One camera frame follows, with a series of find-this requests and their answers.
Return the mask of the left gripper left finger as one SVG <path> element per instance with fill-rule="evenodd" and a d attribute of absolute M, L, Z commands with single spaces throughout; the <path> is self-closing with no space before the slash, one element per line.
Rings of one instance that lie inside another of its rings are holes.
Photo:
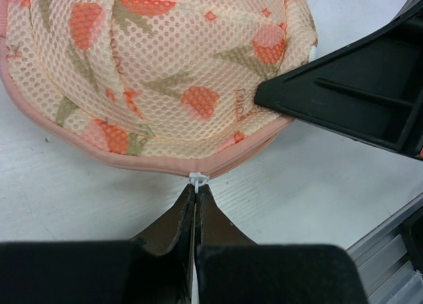
<path fill-rule="evenodd" d="M 191 247 L 195 200 L 194 187 L 187 184 L 176 202 L 130 241 L 156 257 L 170 254 L 173 250 L 187 255 Z"/>

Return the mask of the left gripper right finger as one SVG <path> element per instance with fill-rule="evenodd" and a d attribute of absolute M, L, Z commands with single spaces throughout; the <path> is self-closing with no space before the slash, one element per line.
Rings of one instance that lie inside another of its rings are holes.
<path fill-rule="evenodd" d="M 246 247 L 254 245 L 256 243 L 217 206 L 210 186 L 200 187 L 196 194 L 195 246 Z"/>

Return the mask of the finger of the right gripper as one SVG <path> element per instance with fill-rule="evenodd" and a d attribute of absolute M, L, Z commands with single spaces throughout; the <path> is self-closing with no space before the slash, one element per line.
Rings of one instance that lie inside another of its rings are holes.
<path fill-rule="evenodd" d="M 422 0 L 374 33 L 259 84 L 254 103 L 422 159 Z"/>

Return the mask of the white zipper pull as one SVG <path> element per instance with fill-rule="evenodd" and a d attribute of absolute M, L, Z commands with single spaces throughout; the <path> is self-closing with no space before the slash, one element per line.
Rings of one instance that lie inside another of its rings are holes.
<path fill-rule="evenodd" d="M 209 176 L 204 175 L 200 172 L 191 172 L 188 176 L 189 183 L 193 185 L 195 194 L 199 193 L 199 189 L 206 185 L 209 179 Z"/>

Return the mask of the floral mesh laundry bag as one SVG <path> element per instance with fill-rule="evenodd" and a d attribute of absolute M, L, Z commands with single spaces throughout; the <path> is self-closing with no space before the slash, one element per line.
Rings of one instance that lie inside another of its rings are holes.
<path fill-rule="evenodd" d="M 314 61 L 307 0 L 1 0 L 21 112 L 122 169 L 215 177 L 297 119 L 259 84 Z"/>

